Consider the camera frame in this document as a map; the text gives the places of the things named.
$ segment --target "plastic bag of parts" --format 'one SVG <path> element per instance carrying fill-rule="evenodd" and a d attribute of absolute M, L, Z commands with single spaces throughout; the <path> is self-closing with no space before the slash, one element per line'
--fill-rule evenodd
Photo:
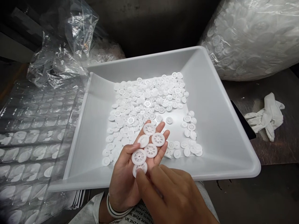
<path fill-rule="evenodd" d="M 47 94 L 53 89 L 78 89 L 86 85 L 88 72 L 75 60 L 67 44 L 60 44 L 51 34 L 43 32 L 42 49 L 34 55 L 27 72 L 27 79 Z"/>
<path fill-rule="evenodd" d="M 82 61 L 89 58 L 98 15 L 84 0 L 57 1 L 40 18 L 42 48 L 29 65 L 27 78 L 45 92 L 87 84 Z"/>
<path fill-rule="evenodd" d="M 299 2 L 222 0 L 199 45 L 222 80 L 265 78 L 299 61 Z"/>
<path fill-rule="evenodd" d="M 93 39 L 89 59 L 84 65 L 91 65 L 107 61 L 126 58 L 121 47 L 109 39 L 96 37 Z"/>

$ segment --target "plastic packaging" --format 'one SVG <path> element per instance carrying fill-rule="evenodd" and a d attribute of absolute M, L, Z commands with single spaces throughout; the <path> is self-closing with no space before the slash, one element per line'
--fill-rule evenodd
<path fill-rule="evenodd" d="M 84 91 L 52 91 L 44 94 L 28 80 L 17 81 L 0 112 L 0 200 L 7 219 L 41 223 L 74 200 L 76 191 L 46 195 L 50 181 L 64 174 L 74 133 L 70 126 Z M 64 201 L 58 200 L 61 195 Z"/>
<path fill-rule="evenodd" d="M 222 0 L 199 45 L 222 80 L 265 78 L 299 61 L 299 2 Z"/>
<path fill-rule="evenodd" d="M 84 0 L 62 0 L 40 18 L 42 48 L 29 65 L 27 78 L 45 92 L 87 84 L 88 64 L 124 58 L 97 24 L 98 15 Z"/>

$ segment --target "wrist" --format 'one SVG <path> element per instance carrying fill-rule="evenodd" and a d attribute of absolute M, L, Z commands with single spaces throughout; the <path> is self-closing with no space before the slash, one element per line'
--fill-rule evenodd
<path fill-rule="evenodd" d="M 114 200 L 114 197 L 111 194 L 109 196 L 109 203 L 110 203 L 112 209 L 116 212 L 124 212 L 124 211 L 127 211 L 128 209 L 131 208 L 129 206 L 120 205 L 119 203 L 117 203 L 116 200 Z"/>
<path fill-rule="evenodd" d="M 108 212 L 106 200 L 107 196 L 103 197 L 100 203 L 99 223 L 110 223 L 115 220 L 115 218 L 113 218 Z"/>

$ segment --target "sleeve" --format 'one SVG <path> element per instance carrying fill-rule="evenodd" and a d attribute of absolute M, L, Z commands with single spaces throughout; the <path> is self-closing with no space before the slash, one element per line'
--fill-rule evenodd
<path fill-rule="evenodd" d="M 94 196 L 81 211 L 69 222 L 69 224 L 98 224 L 99 208 L 104 192 Z"/>
<path fill-rule="evenodd" d="M 215 218 L 219 222 L 216 210 L 214 208 L 214 205 L 213 205 L 213 203 L 210 199 L 210 196 L 209 196 L 208 192 L 205 189 L 205 186 L 204 186 L 203 182 L 202 181 L 195 181 L 195 184 L 196 184 L 200 194 L 202 195 L 202 198 L 205 201 L 206 206 L 208 207 L 208 209 L 211 211 L 211 213 L 215 216 Z"/>

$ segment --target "white bracelet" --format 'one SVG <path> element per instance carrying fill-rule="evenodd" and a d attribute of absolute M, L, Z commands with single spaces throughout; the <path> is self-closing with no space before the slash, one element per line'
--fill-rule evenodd
<path fill-rule="evenodd" d="M 110 196 L 110 193 L 108 193 L 108 195 L 107 195 L 107 210 L 108 210 L 109 214 L 110 214 L 113 218 L 116 218 L 116 219 L 123 218 L 123 217 L 125 217 L 126 215 L 128 215 L 128 214 L 132 211 L 133 207 L 129 208 L 128 210 L 126 210 L 126 211 L 124 211 L 124 212 L 116 212 L 116 211 L 112 208 L 112 206 L 111 206 L 111 204 L 110 204 L 110 202 L 109 202 L 109 196 Z"/>

